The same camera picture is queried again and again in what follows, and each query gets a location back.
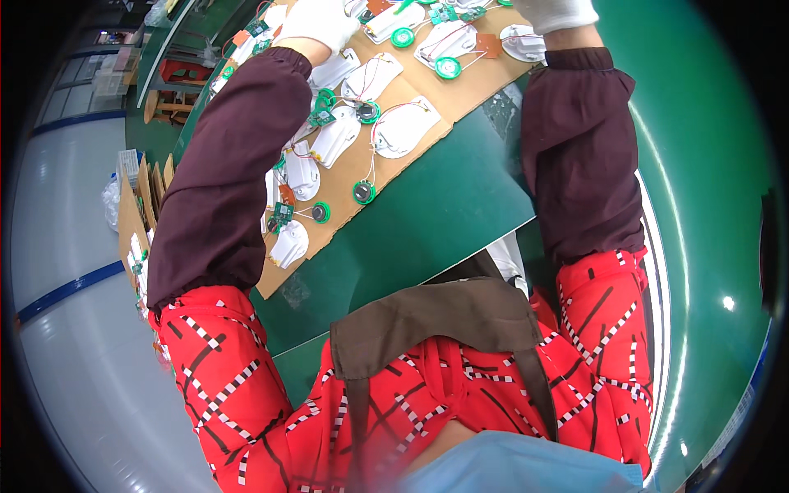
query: dark brown sleeve cover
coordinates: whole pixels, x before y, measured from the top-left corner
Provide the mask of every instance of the dark brown sleeve cover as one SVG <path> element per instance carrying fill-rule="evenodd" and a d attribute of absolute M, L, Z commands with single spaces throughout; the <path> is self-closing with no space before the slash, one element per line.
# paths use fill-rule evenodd
<path fill-rule="evenodd" d="M 260 280 L 264 176 L 307 119 L 311 72 L 298 52 L 271 48 L 205 107 L 162 200 L 148 266 L 154 312 L 196 287 L 246 291 Z"/>
<path fill-rule="evenodd" d="M 627 107 L 635 81 L 607 48 L 549 51 L 523 95 L 521 165 L 545 253 L 573 263 L 643 247 L 638 149 Z"/>

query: wooden stool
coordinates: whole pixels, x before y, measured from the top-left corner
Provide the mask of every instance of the wooden stool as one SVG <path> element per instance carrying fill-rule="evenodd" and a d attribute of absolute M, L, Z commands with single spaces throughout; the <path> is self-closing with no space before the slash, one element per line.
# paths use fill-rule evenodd
<path fill-rule="evenodd" d="M 184 70 L 184 75 L 174 75 L 178 70 Z M 206 80 L 211 76 L 213 71 L 213 69 L 208 69 L 196 63 L 180 62 L 170 59 L 162 60 L 162 63 L 159 65 L 159 73 L 162 75 L 162 80 L 165 82 Z M 189 72 L 196 73 L 196 77 L 190 77 Z"/>
<path fill-rule="evenodd" d="M 152 120 L 166 121 L 167 123 L 177 121 L 184 125 L 194 105 L 162 103 L 161 99 L 159 91 L 148 91 L 148 97 L 145 99 L 145 109 L 143 110 L 143 121 L 145 123 L 151 123 Z"/>

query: white cotton glove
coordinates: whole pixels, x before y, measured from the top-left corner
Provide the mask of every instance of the white cotton glove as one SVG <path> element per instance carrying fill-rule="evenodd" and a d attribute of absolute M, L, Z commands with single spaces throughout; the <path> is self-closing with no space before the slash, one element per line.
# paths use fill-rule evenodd
<path fill-rule="evenodd" d="M 359 29 L 356 17 L 345 15 L 344 0 L 299 0 L 290 9 L 275 43 L 287 38 L 310 38 L 325 44 L 337 56 Z"/>
<path fill-rule="evenodd" d="M 558 29 L 580 28 L 600 19 L 592 7 L 592 0 L 512 0 L 512 5 L 540 35 Z"/>

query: worker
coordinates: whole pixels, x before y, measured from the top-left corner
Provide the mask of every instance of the worker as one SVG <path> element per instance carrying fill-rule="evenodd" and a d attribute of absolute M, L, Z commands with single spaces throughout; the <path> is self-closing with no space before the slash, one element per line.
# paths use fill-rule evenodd
<path fill-rule="evenodd" d="M 343 0 L 300 0 L 206 106 L 163 198 L 148 306 L 224 492 L 641 490 L 654 401 L 634 81 L 590 0 L 515 7 L 547 47 L 521 160 L 559 267 L 558 321 L 483 251 L 332 323 L 296 409 L 249 300 L 264 175 L 309 114 L 312 67 L 358 21 Z"/>

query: blue face mask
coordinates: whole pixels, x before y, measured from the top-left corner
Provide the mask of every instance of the blue face mask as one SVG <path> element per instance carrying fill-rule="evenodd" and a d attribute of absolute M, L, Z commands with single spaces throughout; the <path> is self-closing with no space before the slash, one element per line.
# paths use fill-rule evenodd
<path fill-rule="evenodd" d="M 636 493 L 640 465 L 531 436 L 483 431 L 400 480 L 406 492 Z"/>

